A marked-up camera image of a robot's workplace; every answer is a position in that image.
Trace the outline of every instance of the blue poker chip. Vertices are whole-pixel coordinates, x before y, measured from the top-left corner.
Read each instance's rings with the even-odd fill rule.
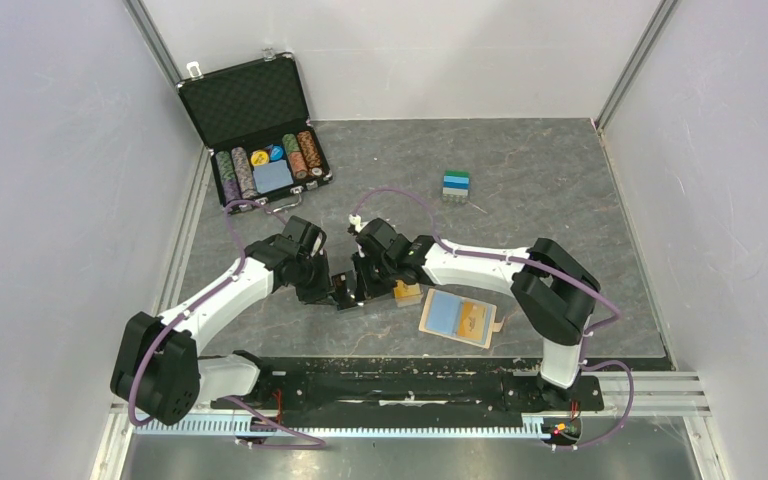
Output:
[[[281,160],[282,158],[284,158],[284,149],[278,145],[272,147],[272,150],[269,151],[269,160],[274,162],[276,160]]]

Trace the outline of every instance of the red wire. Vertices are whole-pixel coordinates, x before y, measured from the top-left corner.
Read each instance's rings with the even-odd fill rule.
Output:
[[[275,397],[276,401],[278,401],[278,415],[275,416],[275,420],[278,423],[281,423],[281,417],[282,417],[282,414],[284,413],[283,402],[281,400],[281,389],[279,388],[278,390],[276,390],[275,393],[272,394],[272,396]]]

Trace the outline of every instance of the poker chip stack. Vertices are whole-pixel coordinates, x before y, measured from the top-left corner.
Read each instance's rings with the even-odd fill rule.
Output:
[[[243,198],[249,199],[256,197],[257,189],[255,189],[254,186],[254,177],[251,173],[251,165],[249,165],[246,151],[243,147],[237,147],[231,150],[231,157],[234,159],[234,171],[237,173],[237,180],[240,183],[240,190],[242,191]]]
[[[322,157],[319,156],[319,151],[316,149],[313,135],[307,131],[299,133],[299,146],[311,175],[314,177],[322,176]]]
[[[216,166],[219,168],[219,179],[222,181],[222,191],[225,193],[225,203],[240,200],[240,185],[234,175],[234,162],[231,154],[219,152],[216,154]]]
[[[287,152],[287,160],[290,162],[290,170],[293,171],[293,176],[299,180],[306,178],[307,164],[299,150],[299,142],[296,141],[296,136],[288,133],[281,139],[281,143],[284,144],[284,151]]]

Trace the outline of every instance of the poker chip case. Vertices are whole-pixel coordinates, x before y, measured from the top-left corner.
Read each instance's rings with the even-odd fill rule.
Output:
[[[301,203],[304,191],[331,182],[331,168],[310,124],[298,66],[291,53],[265,52],[261,59],[204,75],[195,62],[187,69],[190,78],[177,85],[178,95],[209,149],[223,207],[240,194],[239,198],[261,204],[296,197],[295,202],[278,207],[289,208]],[[272,162],[263,163],[264,153]],[[231,156],[236,174],[227,164]],[[251,178],[245,178],[246,171]],[[239,190],[234,190],[232,177]],[[253,182],[254,189],[246,188],[252,186],[248,182]],[[234,212],[249,209],[240,207]]]

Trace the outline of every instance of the green block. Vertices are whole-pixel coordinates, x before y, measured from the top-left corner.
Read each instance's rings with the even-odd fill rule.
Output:
[[[462,172],[462,171],[460,171],[460,170],[446,170],[446,173],[444,173],[443,175],[444,175],[444,176],[445,176],[445,175],[451,175],[451,176],[453,176],[453,177],[464,177],[464,178],[469,178],[469,173],[467,173],[467,172]]]

